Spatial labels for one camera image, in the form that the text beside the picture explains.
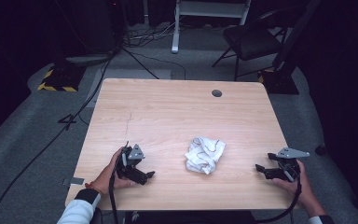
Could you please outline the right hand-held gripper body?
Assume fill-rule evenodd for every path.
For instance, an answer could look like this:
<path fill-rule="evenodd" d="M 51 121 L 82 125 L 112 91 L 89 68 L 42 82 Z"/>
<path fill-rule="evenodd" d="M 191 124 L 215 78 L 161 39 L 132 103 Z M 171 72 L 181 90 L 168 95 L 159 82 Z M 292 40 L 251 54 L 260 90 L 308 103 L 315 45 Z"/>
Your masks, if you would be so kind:
<path fill-rule="evenodd" d="M 290 147 L 284 147 L 278 153 L 274 154 L 281 158 L 281 160 L 276 161 L 278 163 L 278 168 L 270 169 L 273 178 L 279 178 L 289 182 L 294 182 L 299 177 L 300 169 L 297 159 L 310 156 L 309 152 L 300 151 Z"/>

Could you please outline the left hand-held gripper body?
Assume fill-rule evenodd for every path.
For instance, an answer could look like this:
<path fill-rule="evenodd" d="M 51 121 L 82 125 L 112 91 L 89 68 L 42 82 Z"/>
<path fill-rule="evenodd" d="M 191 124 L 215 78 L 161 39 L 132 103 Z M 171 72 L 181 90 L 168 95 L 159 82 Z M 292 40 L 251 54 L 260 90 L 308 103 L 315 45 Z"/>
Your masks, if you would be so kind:
<path fill-rule="evenodd" d="M 137 144 L 133 147 L 124 147 L 118 159 L 118 177 L 126 177 L 137 184 L 141 179 L 148 179 L 144 172 L 136 168 L 136 165 L 141 162 L 144 157 L 145 154 Z"/>

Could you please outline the white cloth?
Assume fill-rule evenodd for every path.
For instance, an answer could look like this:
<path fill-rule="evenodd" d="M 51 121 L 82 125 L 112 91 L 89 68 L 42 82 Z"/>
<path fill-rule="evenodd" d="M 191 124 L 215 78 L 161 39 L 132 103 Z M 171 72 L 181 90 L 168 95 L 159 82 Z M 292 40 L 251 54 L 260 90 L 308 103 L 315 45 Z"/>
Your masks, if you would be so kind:
<path fill-rule="evenodd" d="M 186 156 L 186 169 L 192 172 L 211 174 L 224 153 L 226 143 L 206 137 L 195 137 Z"/>

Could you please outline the person's left hand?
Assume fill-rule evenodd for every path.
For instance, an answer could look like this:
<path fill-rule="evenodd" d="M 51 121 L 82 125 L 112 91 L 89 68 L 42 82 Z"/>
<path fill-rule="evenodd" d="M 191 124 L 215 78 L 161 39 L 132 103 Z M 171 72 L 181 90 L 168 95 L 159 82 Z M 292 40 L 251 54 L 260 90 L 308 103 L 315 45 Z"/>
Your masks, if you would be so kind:
<path fill-rule="evenodd" d="M 102 196 L 109 193 L 109 181 L 111 176 L 116 176 L 113 173 L 116 166 L 117 158 L 121 155 L 121 148 L 112 156 L 111 161 L 103 168 L 97 178 L 87 184 L 88 188 L 95 189 Z M 128 188 L 135 186 L 136 183 L 129 179 L 118 179 L 114 183 L 116 189 Z"/>

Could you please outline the person's right hand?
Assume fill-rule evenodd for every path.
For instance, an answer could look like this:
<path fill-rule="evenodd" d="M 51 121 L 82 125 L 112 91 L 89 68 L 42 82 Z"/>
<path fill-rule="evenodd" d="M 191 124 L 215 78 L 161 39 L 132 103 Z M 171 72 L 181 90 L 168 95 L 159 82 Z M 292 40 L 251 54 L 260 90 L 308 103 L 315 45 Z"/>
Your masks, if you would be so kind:
<path fill-rule="evenodd" d="M 313 190 L 310 185 L 310 180 L 307 177 L 305 165 L 302 161 L 297 161 L 300 169 L 300 184 L 301 184 L 301 193 L 298 197 L 297 203 L 301 205 L 306 211 L 309 217 L 323 216 L 326 214 L 321 203 L 318 201 L 316 196 L 313 193 Z M 279 178 L 273 178 L 272 182 L 285 189 L 289 194 L 295 195 L 297 185 L 295 182 L 287 182 Z"/>

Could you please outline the grey tape piece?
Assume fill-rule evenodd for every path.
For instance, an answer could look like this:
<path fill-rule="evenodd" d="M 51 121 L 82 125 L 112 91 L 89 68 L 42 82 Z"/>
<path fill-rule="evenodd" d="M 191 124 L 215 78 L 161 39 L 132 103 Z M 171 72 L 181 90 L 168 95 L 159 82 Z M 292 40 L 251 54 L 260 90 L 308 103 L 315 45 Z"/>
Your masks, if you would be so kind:
<path fill-rule="evenodd" d="M 84 179 L 79 177 L 65 178 L 62 181 L 62 185 L 67 187 L 70 187 L 72 185 L 83 185 L 83 184 L 84 184 Z"/>

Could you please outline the black office chair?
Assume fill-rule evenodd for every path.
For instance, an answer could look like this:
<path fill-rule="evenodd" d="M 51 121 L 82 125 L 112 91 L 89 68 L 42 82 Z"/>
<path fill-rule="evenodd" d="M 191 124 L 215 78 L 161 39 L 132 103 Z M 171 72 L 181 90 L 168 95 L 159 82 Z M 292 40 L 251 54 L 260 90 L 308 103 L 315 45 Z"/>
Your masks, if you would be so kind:
<path fill-rule="evenodd" d="M 103 214 L 100 208 L 96 207 L 89 224 L 103 224 Z"/>

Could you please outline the black yellow striped stand base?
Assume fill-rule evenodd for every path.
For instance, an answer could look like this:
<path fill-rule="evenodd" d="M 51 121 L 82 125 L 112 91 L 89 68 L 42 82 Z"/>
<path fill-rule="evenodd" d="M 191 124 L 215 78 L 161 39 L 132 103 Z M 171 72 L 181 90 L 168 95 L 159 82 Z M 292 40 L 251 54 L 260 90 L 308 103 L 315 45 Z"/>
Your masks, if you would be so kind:
<path fill-rule="evenodd" d="M 84 66 L 70 65 L 69 67 L 59 68 L 52 65 L 37 89 L 39 91 L 78 91 L 85 71 Z"/>
<path fill-rule="evenodd" d="M 303 56 L 300 37 L 321 2 L 322 0 L 310 0 L 305 7 L 305 13 L 299 18 L 284 43 L 282 51 L 274 59 L 274 70 L 272 72 L 262 70 L 258 74 L 258 80 L 264 85 L 267 93 L 298 94 L 292 74 Z"/>

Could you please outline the black folding chair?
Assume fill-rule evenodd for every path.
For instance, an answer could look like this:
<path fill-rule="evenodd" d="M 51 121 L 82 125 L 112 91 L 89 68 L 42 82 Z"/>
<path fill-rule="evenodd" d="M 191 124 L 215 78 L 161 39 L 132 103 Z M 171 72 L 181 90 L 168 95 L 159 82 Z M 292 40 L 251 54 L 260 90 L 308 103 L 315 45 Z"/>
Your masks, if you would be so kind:
<path fill-rule="evenodd" d="M 240 61 L 250 61 L 278 53 L 285 42 L 289 12 L 289 8 L 275 9 L 244 25 L 225 29 L 223 37 L 228 43 L 228 48 L 213 63 L 213 67 L 223 59 L 234 57 L 234 80 L 250 75 L 250 72 L 239 73 Z"/>

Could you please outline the white desk frame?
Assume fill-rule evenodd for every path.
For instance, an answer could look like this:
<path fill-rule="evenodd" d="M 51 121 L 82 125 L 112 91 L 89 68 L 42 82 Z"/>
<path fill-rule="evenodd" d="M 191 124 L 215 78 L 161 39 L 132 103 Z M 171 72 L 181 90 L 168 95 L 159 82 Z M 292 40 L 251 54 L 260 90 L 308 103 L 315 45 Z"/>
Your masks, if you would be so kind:
<path fill-rule="evenodd" d="M 251 2 L 252 0 L 244 0 L 243 3 L 195 2 L 189 0 L 176 0 L 171 52 L 175 54 L 179 51 L 179 22 L 182 16 L 234 18 L 240 19 L 240 24 L 244 24 L 250 9 Z"/>

